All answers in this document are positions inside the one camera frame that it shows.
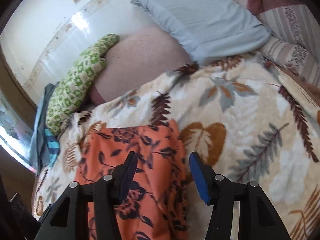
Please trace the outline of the orange black floral garment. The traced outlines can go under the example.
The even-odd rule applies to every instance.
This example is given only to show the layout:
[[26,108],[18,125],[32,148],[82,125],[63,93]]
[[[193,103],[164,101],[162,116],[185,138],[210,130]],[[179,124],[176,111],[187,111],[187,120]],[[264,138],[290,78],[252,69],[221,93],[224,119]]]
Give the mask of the orange black floral garment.
[[123,239],[187,239],[185,151],[175,120],[167,125],[100,128],[87,133],[75,179],[93,183],[138,156],[127,198],[115,206]]

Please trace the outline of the blue grey cloth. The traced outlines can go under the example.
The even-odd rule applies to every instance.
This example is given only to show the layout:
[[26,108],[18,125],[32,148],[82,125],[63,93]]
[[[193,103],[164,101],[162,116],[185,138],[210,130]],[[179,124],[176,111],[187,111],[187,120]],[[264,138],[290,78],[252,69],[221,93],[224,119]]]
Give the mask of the blue grey cloth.
[[45,145],[45,124],[46,124],[46,113],[49,100],[55,89],[55,85],[49,83],[44,89],[44,94],[39,101],[35,120],[33,134],[31,136],[31,142],[29,147],[29,160],[31,165],[36,169],[37,174],[43,167],[42,156],[46,150]]

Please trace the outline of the blue striped cloth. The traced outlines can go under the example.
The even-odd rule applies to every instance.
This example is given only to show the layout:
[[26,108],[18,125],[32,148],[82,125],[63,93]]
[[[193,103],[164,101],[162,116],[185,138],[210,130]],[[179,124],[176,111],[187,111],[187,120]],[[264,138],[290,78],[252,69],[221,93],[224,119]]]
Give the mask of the blue striped cloth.
[[49,152],[49,166],[52,167],[60,154],[60,143],[48,128],[44,129],[44,133]]

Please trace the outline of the cream leaf print blanket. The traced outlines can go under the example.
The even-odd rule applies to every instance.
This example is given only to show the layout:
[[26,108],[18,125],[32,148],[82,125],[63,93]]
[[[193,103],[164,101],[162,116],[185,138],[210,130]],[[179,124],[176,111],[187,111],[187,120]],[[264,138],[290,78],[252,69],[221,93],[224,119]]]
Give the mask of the cream leaf print blanket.
[[319,98],[277,65],[244,55],[199,68],[185,65],[92,110],[76,112],[60,134],[60,154],[38,176],[32,214],[40,218],[76,181],[87,133],[167,125],[175,120],[185,151],[187,239],[204,239],[211,207],[189,170],[189,155],[229,180],[255,180],[291,239],[319,227]]

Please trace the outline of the stained glass window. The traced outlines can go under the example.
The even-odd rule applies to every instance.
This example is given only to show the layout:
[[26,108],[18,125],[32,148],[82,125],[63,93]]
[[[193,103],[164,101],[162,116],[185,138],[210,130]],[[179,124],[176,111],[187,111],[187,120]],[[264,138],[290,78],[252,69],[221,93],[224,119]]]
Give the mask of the stained glass window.
[[31,129],[12,108],[1,92],[1,146],[21,165],[36,173],[36,164],[30,160]]

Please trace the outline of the green white patterned pillow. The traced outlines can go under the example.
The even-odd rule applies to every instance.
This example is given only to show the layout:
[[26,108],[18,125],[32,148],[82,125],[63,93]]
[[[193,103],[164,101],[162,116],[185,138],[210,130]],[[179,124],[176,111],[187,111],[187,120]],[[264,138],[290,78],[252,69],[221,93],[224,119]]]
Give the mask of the green white patterned pillow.
[[48,102],[46,126],[58,135],[61,125],[77,110],[95,78],[107,66],[104,55],[119,42],[119,36],[108,34],[85,49],[54,89]]

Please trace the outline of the striped mauve patterned quilt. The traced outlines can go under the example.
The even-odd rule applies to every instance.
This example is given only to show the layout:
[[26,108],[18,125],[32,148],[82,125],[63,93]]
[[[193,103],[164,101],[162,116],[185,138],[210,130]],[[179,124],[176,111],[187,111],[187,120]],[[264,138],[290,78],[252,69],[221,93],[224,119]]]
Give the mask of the striped mauve patterned quilt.
[[262,55],[318,99],[319,23],[303,0],[234,1],[271,29]]

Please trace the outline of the light blue pillow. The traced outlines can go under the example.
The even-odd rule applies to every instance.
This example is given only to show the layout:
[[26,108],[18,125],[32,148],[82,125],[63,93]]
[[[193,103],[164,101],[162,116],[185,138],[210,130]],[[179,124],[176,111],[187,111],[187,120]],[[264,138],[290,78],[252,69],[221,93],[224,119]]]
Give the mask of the light blue pillow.
[[270,31],[233,0],[132,0],[176,39],[193,61],[207,65],[262,47]]

